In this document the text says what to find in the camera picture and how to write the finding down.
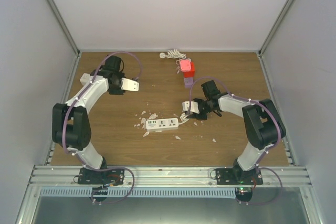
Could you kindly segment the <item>white cube adapter plug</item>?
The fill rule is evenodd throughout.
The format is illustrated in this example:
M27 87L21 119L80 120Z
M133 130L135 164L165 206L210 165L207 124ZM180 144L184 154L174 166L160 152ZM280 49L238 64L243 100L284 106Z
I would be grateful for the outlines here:
M91 79L91 75L89 73L84 73L80 78L80 83L82 86L85 86L87 82Z

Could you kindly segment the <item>white power strip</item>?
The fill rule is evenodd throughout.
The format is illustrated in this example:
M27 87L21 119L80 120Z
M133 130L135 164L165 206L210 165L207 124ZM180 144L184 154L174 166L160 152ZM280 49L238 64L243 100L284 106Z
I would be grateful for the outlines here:
M177 118L152 119L147 120L145 123L145 128L148 132L177 130L179 128L178 126L179 121Z

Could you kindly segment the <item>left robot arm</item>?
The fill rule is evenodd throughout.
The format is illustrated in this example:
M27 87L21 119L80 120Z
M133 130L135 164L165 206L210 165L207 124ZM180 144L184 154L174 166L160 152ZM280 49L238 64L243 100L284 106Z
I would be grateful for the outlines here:
M103 63L92 73L81 77L82 88L65 103L53 107L52 139L65 153L76 156L86 169L90 169L90 178L96 184L108 179L105 158L96 151L92 142L92 130L89 112L100 99L110 95L124 95L122 81L124 62L115 54L108 55Z

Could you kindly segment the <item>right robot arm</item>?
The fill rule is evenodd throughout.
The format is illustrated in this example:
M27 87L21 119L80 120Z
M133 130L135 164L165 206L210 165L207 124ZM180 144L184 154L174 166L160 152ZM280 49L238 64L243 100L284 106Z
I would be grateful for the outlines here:
M239 116L244 121L247 145L235 159L233 180L240 185L247 183L259 172L259 164L268 152L286 136L286 128L271 99L253 100L231 93L226 86L221 92L213 79L201 85L205 99L192 98L189 92L189 107L184 108L187 118L207 120L211 112L222 116L223 112Z

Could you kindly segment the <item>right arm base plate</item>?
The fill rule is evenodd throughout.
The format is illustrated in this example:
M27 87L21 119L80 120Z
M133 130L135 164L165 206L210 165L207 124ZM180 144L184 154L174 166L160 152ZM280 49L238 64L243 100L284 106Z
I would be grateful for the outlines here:
M239 167L215 169L217 185L262 185L261 171L243 171Z

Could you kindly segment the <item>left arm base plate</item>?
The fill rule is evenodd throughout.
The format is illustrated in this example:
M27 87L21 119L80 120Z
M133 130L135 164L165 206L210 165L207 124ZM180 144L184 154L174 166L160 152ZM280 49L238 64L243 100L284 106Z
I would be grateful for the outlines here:
M124 169L113 169L105 172L81 168L74 181L80 185L121 185L124 180Z

